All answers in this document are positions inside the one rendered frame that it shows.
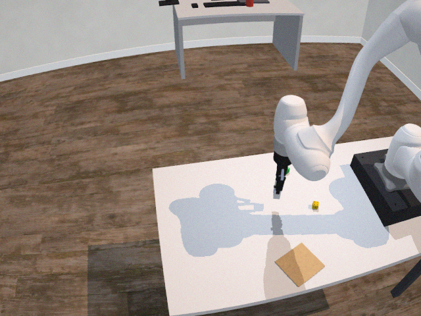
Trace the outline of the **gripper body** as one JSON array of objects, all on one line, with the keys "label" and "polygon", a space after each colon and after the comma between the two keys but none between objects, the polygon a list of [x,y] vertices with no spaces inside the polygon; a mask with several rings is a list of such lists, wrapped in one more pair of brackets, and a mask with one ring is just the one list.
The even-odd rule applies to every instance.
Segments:
[{"label": "gripper body", "polygon": [[274,159],[274,162],[280,166],[279,167],[280,174],[282,172],[282,169],[284,169],[284,173],[285,173],[286,167],[291,165],[289,157],[278,155],[275,151],[274,151],[273,159]]}]

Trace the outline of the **tan flat mat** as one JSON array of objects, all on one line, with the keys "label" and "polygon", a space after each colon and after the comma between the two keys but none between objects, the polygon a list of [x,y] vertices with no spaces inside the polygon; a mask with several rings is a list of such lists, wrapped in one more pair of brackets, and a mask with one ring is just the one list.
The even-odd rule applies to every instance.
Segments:
[{"label": "tan flat mat", "polygon": [[325,267],[302,242],[275,263],[298,287]]}]

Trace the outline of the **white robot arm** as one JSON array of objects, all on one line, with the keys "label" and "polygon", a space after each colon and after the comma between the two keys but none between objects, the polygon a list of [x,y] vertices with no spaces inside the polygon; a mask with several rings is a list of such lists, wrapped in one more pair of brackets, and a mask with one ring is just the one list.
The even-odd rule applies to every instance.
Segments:
[{"label": "white robot arm", "polygon": [[[289,157],[302,177],[322,180],[329,173],[335,143],[354,117],[372,67],[410,41],[418,43],[421,55],[421,0],[407,0],[396,8],[360,50],[339,107],[326,124],[310,126],[302,98],[287,95],[280,99],[274,116],[274,151]],[[374,168],[385,189],[388,192],[411,189],[421,203],[421,127],[415,124],[400,127],[384,159],[384,163],[374,163]]]}]

